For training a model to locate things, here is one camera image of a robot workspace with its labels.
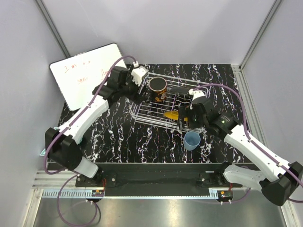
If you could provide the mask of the light blue plastic cup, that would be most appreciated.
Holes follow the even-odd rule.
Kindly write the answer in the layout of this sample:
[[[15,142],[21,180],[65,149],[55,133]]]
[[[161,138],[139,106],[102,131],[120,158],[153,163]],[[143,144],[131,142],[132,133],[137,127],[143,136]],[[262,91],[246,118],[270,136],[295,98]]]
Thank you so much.
[[[200,135],[196,132],[189,131],[184,136],[184,148],[188,151],[196,149],[200,142]]]

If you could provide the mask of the yellow round plate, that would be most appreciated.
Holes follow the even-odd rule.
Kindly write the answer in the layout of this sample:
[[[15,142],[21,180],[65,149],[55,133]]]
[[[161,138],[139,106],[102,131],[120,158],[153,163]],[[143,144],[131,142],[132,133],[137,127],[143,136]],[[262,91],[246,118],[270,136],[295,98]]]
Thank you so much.
[[[179,117],[178,111],[167,111],[163,115],[164,117],[175,121],[177,121]]]

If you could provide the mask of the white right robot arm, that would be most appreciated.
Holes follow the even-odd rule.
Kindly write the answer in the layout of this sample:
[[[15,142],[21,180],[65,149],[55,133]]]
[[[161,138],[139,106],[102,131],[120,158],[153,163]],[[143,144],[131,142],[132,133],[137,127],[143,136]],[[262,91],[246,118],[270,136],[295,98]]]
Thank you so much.
[[[178,110],[178,125],[190,129],[204,127],[208,133],[220,138],[244,154],[258,171],[224,164],[224,169],[215,175],[219,187],[230,183],[248,186],[262,192],[273,204],[283,206],[301,184],[303,166],[290,163],[274,154],[245,129],[232,113],[220,113],[206,97],[200,97],[192,105]]]

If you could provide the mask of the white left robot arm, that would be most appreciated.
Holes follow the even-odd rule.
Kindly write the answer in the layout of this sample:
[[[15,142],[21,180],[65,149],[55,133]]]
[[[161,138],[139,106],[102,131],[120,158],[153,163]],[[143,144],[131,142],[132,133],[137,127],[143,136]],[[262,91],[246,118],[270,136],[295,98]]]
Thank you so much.
[[[102,183],[99,167],[85,158],[80,143],[89,127],[121,97],[140,103],[144,100],[143,81],[148,75],[145,67],[128,70],[115,66],[101,84],[94,88],[92,98],[63,125],[49,128],[45,133],[45,159],[50,159],[77,174],[86,176],[91,187]]]

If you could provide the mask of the white wire dish rack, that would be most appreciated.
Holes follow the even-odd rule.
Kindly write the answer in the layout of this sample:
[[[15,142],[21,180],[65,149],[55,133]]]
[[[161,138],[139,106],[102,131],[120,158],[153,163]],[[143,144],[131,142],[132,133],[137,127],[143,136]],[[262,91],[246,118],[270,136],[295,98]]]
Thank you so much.
[[[144,79],[143,85],[148,86],[149,81],[155,77],[162,77],[166,80],[166,99],[161,103],[132,103],[130,107],[130,114],[131,117],[135,120],[135,122],[144,123],[155,127],[162,127],[171,131],[194,131],[197,133],[201,133],[203,131],[202,128],[189,129],[187,125],[185,125],[184,129],[179,129],[178,121],[165,117],[164,113],[170,111],[177,111],[181,106],[189,106],[191,104],[192,96],[172,93],[171,89],[173,89],[174,87],[186,87],[188,89],[194,89],[198,86],[205,85],[206,83],[192,79],[183,79],[173,76],[149,73],[148,76]]]

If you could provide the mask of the red bowl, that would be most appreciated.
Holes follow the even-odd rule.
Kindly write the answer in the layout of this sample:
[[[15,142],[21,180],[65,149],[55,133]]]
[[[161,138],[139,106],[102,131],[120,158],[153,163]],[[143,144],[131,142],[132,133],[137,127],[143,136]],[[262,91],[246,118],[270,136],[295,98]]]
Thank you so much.
[[[147,88],[145,102],[162,103],[166,99],[167,82],[163,77],[153,77],[145,80]]]

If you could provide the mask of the black floral square plate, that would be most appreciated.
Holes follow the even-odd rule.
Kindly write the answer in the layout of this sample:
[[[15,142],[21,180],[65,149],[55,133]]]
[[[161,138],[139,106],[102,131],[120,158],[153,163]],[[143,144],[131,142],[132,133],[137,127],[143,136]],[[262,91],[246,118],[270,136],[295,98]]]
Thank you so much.
[[[184,86],[177,86],[170,89],[171,94],[177,94],[178,96],[188,96],[190,88]]]

